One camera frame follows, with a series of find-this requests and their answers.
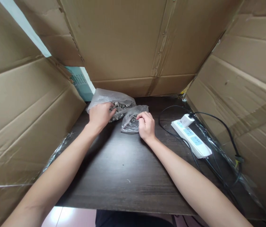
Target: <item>cardboard box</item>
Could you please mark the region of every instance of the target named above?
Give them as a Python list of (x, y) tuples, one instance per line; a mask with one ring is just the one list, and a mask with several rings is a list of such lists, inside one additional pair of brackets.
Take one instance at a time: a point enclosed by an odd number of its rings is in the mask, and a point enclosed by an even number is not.
[(0, 4), (0, 225), (85, 107), (66, 72)]
[[(266, 208), (266, 0), (245, 1), (187, 97), (193, 110), (229, 126), (245, 158), (242, 173)], [(234, 161), (223, 125), (209, 116), (199, 118)]]
[[(230, 127), (266, 206), (266, 0), (245, 0), (233, 22), (242, 1), (15, 2), (51, 54), (85, 65), (95, 87), (178, 94), (198, 74), (189, 103)], [(0, 224), (85, 106), (58, 61), (44, 58), (0, 4)], [(224, 127), (199, 117), (233, 158)]]
[[(95, 88), (133, 97), (180, 93), (240, 3), (60, 0)], [(176, 87), (161, 86), (163, 81)]]
[(84, 66), (56, 0), (14, 0), (49, 52), (65, 66)]

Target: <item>clear plastic bag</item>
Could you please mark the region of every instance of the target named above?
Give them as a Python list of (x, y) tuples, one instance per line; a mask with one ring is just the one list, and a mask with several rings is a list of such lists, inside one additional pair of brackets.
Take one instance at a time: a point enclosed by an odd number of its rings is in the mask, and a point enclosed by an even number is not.
[(123, 118), (129, 108), (136, 106), (135, 99), (124, 93), (97, 88), (87, 108), (87, 113), (90, 112), (92, 107), (104, 102), (112, 102), (114, 107), (110, 110), (116, 109), (116, 113), (113, 115), (110, 122)]
[(139, 122), (136, 120), (136, 117), (139, 113), (149, 111), (149, 106), (147, 105), (138, 105), (132, 108), (129, 108), (127, 114), (124, 116), (121, 124), (121, 132), (127, 134), (138, 133)]

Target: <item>power outlet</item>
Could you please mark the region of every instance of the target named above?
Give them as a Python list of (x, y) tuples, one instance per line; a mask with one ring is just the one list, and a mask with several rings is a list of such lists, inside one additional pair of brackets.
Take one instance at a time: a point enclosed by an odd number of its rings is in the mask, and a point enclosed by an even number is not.
[(189, 127), (184, 127), (180, 120), (173, 121), (171, 126), (185, 139), (197, 158), (205, 158), (212, 154), (209, 147), (191, 130)]

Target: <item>forearm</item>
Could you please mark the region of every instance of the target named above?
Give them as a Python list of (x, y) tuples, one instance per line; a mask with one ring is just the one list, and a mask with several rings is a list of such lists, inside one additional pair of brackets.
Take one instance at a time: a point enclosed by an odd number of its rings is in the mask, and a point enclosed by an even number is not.
[(251, 226), (226, 196), (158, 139), (147, 141), (178, 190), (210, 227)]
[[(32, 185), (5, 222), (5, 226), (9, 226), (8, 221), (12, 224), (15, 222), (21, 224), (21, 220), (19, 220), (21, 217), (23, 217), (22, 224), (26, 223), (26, 226), (38, 226), (39, 223), (41, 224), (69, 187), (85, 154), (100, 131), (101, 129), (87, 124), (80, 135)], [(28, 225), (27, 216), (25, 215), (27, 212), (31, 213), (31, 218), (35, 217)]]

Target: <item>wooden desk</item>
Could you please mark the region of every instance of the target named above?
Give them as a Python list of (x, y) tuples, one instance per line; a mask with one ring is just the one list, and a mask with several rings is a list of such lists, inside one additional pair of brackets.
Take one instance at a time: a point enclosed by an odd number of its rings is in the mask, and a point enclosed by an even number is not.
[[(157, 138), (196, 168), (190, 150), (183, 141), (173, 137), (158, 125), (159, 113), (168, 106), (183, 105), (181, 100), (170, 97), (144, 97), (136, 98), (136, 103), (149, 106), (156, 121)], [(184, 113), (181, 108), (169, 109), (161, 117), (161, 124), (174, 133), (170, 126), (171, 121), (180, 119)], [(71, 141), (83, 130), (88, 120), (89, 115), (83, 111), (72, 129), (74, 135)], [(94, 141), (75, 179), (57, 205), (88, 209), (195, 214), (139, 134), (127, 135), (120, 132), (121, 122), (122, 120), (109, 123)], [(216, 156), (223, 175), (229, 176), (227, 178), (229, 183), (233, 182), (234, 175), (229, 165), (217, 153)], [(198, 163), (206, 177), (222, 189), (222, 185), (206, 164), (202, 161)], [(247, 218), (263, 217), (262, 210), (240, 184), (233, 191), (242, 204)]]

